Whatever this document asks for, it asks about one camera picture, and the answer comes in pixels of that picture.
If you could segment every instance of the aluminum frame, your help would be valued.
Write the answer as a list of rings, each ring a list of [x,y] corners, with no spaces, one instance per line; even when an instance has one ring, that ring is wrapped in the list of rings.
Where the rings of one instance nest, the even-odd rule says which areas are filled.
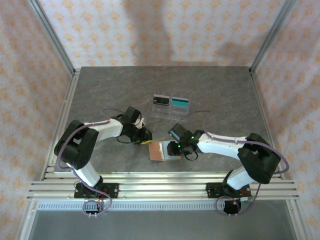
[[[75,72],[75,68],[67,55],[66,50],[64,49],[63,45],[61,44],[54,28],[50,24],[50,21],[42,8],[41,4],[39,3],[38,0],[28,0],[31,9],[34,11],[35,16],[38,18],[43,31],[49,38],[53,48],[55,49],[56,53],[59,55],[61,58],[61,61],[66,68],[66,70],[69,72],[70,75],[73,75]]]
[[[279,31],[281,30],[281,27],[285,23],[289,13],[291,12],[292,8],[294,7],[295,3],[297,0],[286,0],[276,17],[268,35],[266,36],[265,40],[263,41],[263,44],[256,55],[255,59],[253,60],[253,63],[251,67],[249,68],[249,71],[251,73],[254,73],[261,61],[264,59],[265,55],[268,52],[268,49],[270,48],[271,44],[274,42],[276,39]]]

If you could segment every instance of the clear plastic holder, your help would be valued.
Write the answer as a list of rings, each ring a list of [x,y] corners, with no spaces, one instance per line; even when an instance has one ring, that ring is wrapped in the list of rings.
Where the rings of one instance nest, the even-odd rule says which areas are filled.
[[[181,99],[181,97],[174,96],[173,94],[171,94],[171,96],[168,96],[168,97],[169,97],[168,105],[160,105],[160,104],[152,103],[152,112],[151,112],[152,117],[180,120],[189,113],[189,108],[190,108],[189,99],[184,98],[185,100],[188,101],[187,106],[177,106],[173,104],[173,98]]]

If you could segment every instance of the cable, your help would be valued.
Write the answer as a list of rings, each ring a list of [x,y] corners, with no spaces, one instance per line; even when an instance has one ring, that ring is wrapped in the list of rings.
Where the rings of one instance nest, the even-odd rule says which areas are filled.
[[[259,190],[260,190],[260,187],[261,187],[261,183],[259,183],[258,188],[256,189],[255,195],[254,195],[254,197],[253,197],[253,201],[250,203],[250,205],[249,205],[243,212],[236,213],[236,214],[227,214],[227,213],[225,213],[224,211],[218,210],[218,201],[219,201],[220,199],[223,199],[223,198],[232,199],[232,200],[236,203],[236,205],[237,205],[237,207],[238,207],[238,210],[240,210],[237,201],[236,201],[233,197],[231,197],[231,196],[220,196],[220,197],[218,197],[218,198],[216,199],[216,201],[214,202],[215,211],[216,211],[218,214],[220,214],[220,215],[229,216],[229,217],[236,217],[236,216],[245,214],[245,213],[248,212],[249,209],[251,209],[252,206],[254,205],[254,203],[255,203],[255,201],[256,201],[256,198],[257,198],[257,196],[258,196],[258,192],[259,192]]]
[[[265,144],[265,143],[262,143],[262,142],[258,142],[258,141],[247,141],[247,140],[245,140],[245,141],[242,141],[242,140],[235,141],[235,140],[221,139],[221,138],[218,138],[218,137],[211,136],[208,133],[207,128],[206,128],[207,120],[209,119],[210,116],[211,116],[211,113],[204,120],[203,129],[204,129],[205,134],[211,140],[216,140],[218,142],[227,143],[227,144],[251,144],[251,145],[262,146],[262,147],[264,147],[266,149],[269,149],[272,152],[274,152],[276,155],[278,155],[278,157],[280,157],[281,160],[284,161],[285,169],[282,170],[282,171],[276,171],[274,174],[283,174],[283,173],[286,173],[289,170],[290,166],[289,166],[289,163],[288,163],[287,159],[285,158],[285,156],[281,152],[279,152],[278,150],[276,150],[275,148],[273,148],[272,146],[270,146],[268,144]]]
[[[104,109],[102,109],[102,110],[100,111],[100,114],[103,115],[103,111],[106,111],[106,110],[114,110],[114,111],[123,113],[122,111],[117,110],[117,109],[115,109],[115,108],[104,108]],[[57,156],[57,159],[56,159],[58,168],[60,168],[60,169],[71,169],[71,172],[76,176],[76,178],[79,179],[79,182],[82,183],[86,188],[88,188],[89,190],[91,190],[91,191],[93,191],[93,192],[102,194],[102,195],[106,196],[108,199],[110,199],[109,205],[108,205],[107,207],[105,207],[105,208],[103,208],[103,205],[102,205],[100,202],[98,202],[98,201],[95,201],[95,200],[86,201],[86,202],[83,204],[83,206],[82,206],[82,211],[83,211],[84,214],[86,214],[86,215],[89,216],[89,217],[90,217],[92,214],[86,212],[86,210],[85,210],[86,204],[92,203],[92,202],[95,202],[95,203],[99,204],[99,206],[101,207],[101,211],[94,214],[94,215],[97,217],[98,215],[104,213],[105,211],[107,211],[107,210],[111,207],[111,205],[112,205],[112,198],[111,198],[108,194],[106,194],[105,192],[100,191],[100,190],[98,190],[98,189],[95,189],[95,188],[89,186],[85,181],[83,181],[83,180],[81,179],[81,177],[76,173],[76,170],[75,170],[73,167],[69,167],[69,166],[68,166],[68,167],[62,167],[62,166],[61,166],[61,156],[62,156],[62,153],[64,152],[64,150],[66,149],[68,143],[70,142],[70,140],[71,140],[79,131],[81,131],[82,129],[90,128],[90,127],[94,127],[94,126],[107,125],[107,124],[109,124],[109,123],[110,123],[110,119],[107,119],[106,121],[87,123],[87,124],[84,124],[83,126],[77,128],[77,129],[76,129],[73,133],[71,133],[70,136],[66,139],[66,141],[65,141],[64,144],[62,145],[62,147],[61,147],[61,149],[60,149],[60,151],[59,151],[59,154],[58,154],[58,156]]]
[[[84,213],[85,215],[89,216],[89,217],[92,215],[91,213],[87,213],[87,212],[86,212],[85,207],[86,207],[86,205],[87,205],[88,203],[93,203],[93,202],[94,202],[94,203],[98,203],[98,204],[100,205],[100,207],[101,207],[101,211],[98,212],[98,213],[95,213],[94,216],[97,217],[97,216],[105,213],[105,212],[111,207],[111,205],[112,205],[112,198],[109,196],[109,194],[105,193],[104,191],[100,191],[100,190],[98,190],[98,189],[95,189],[95,188],[93,188],[92,186],[89,186],[86,182],[82,181],[81,177],[79,177],[79,175],[76,173],[76,171],[75,171],[74,168],[72,168],[71,172],[79,179],[79,182],[82,183],[87,189],[89,189],[89,190],[91,190],[91,191],[93,191],[93,192],[102,194],[102,195],[104,195],[105,197],[107,197],[108,199],[110,199],[110,202],[109,202],[108,206],[105,207],[105,208],[103,208],[102,203],[100,203],[99,201],[95,201],[95,200],[86,201],[86,202],[82,205],[82,211],[83,211],[83,213]]]
[[[282,170],[282,171],[277,171],[275,172],[274,174],[283,174],[283,173],[286,173],[290,166],[289,166],[289,163],[288,161],[286,160],[285,156],[279,152],[278,150],[276,150],[275,148],[273,148],[272,146],[268,145],[268,144],[265,144],[265,143],[262,143],[262,142],[257,142],[257,141],[242,141],[242,140],[239,140],[239,141],[235,141],[235,140],[227,140],[227,139],[221,139],[221,138],[218,138],[218,137],[214,137],[214,136],[211,136],[208,131],[207,131],[207,128],[206,128],[206,124],[207,124],[207,121],[209,119],[209,117],[212,115],[212,113],[210,111],[208,111],[210,114],[206,117],[206,119],[204,120],[203,122],[203,129],[204,129],[204,132],[205,134],[211,139],[211,140],[215,140],[215,141],[218,141],[218,142],[222,142],[222,143],[228,143],[228,144],[250,144],[250,145],[258,145],[258,146],[262,146],[264,148],[267,148],[269,150],[271,150],[272,152],[274,152],[276,155],[278,155],[278,157],[280,157],[280,160],[283,160],[284,161],[284,164],[285,164],[285,169]],[[231,198],[234,202],[237,203],[237,201],[233,198],[233,197],[230,197],[230,196],[220,196],[216,199],[215,203],[214,203],[214,206],[215,206],[215,209],[216,211],[221,214],[221,215],[224,215],[224,216],[238,216],[238,215],[243,215],[245,214],[250,208],[252,208],[252,206],[254,205],[255,201],[256,201],[256,198],[258,196],[258,192],[260,190],[260,187],[261,187],[261,183],[259,183],[258,185],[258,188],[255,192],[255,195],[254,195],[254,198],[253,198],[253,201],[250,203],[250,205],[241,213],[238,213],[238,214],[227,214],[227,213],[223,213],[221,211],[218,210],[218,201],[222,198]]]
[[[107,110],[113,110],[113,111],[117,111],[117,112],[120,112],[120,113],[124,113],[123,111],[118,110],[118,109],[115,109],[115,108],[103,108],[103,109],[100,111],[100,114],[101,114],[102,116],[104,116],[104,117],[107,118],[107,116],[105,116],[105,115],[103,114],[103,112],[104,112],[104,111],[107,111]],[[57,159],[56,159],[56,161],[57,161],[57,167],[58,167],[59,169],[70,169],[70,168],[71,168],[71,167],[68,167],[68,166],[66,166],[66,167],[61,166],[61,156],[62,156],[63,151],[66,149],[68,143],[69,143],[70,140],[74,137],[74,135],[76,135],[76,133],[78,133],[79,131],[81,131],[82,129],[85,129],[85,128],[94,127],[94,126],[106,125],[106,124],[108,124],[108,123],[110,123],[110,118],[108,118],[106,121],[101,121],[101,122],[99,122],[99,123],[93,122],[93,123],[85,124],[85,125],[77,128],[73,133],[71,133],[71,135],[66,139],[65,143],[62,145],[62,148],[61,148],[61,150],[60,150],[60,152],[59,152],[59,154],[58,154],[58,156],[57,156]]]

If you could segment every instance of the patterned wall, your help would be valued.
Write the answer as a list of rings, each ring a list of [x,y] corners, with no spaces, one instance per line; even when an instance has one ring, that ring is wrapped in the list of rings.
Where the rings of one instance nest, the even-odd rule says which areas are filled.
[[[0,239],[40,177],[70,76],[26,0],[0,1]]]
[[[250,66],[285,0],[40,0],[81,66]]]
[[[263,107],[320,239],[320,5],[298,0],[258,69]]]

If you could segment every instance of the black bracket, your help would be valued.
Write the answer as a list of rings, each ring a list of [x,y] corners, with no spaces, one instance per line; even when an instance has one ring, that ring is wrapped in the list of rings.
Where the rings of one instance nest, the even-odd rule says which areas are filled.
[[[217,199],[222,196],[229,196],[234,199],[251,197],[251,189],[249,185],[243,186],[239,190],[234,190],[232,194],[224,191],[225,184],[222,182],[208,182],[205,186],[206,193],[208,195],[208,199]]]
[[[108,194],[112,199],[118,198],[119,183],[101,183],[99,187],[102,189],[102,192],[105,192],[106,194]],[[101,199],[102,197],[104,196],[99,194],[97,195],[96,192],[86,188],[80,182],[75,185],[75,190],[74,190],[75,199],[92,199],[92,198]]]

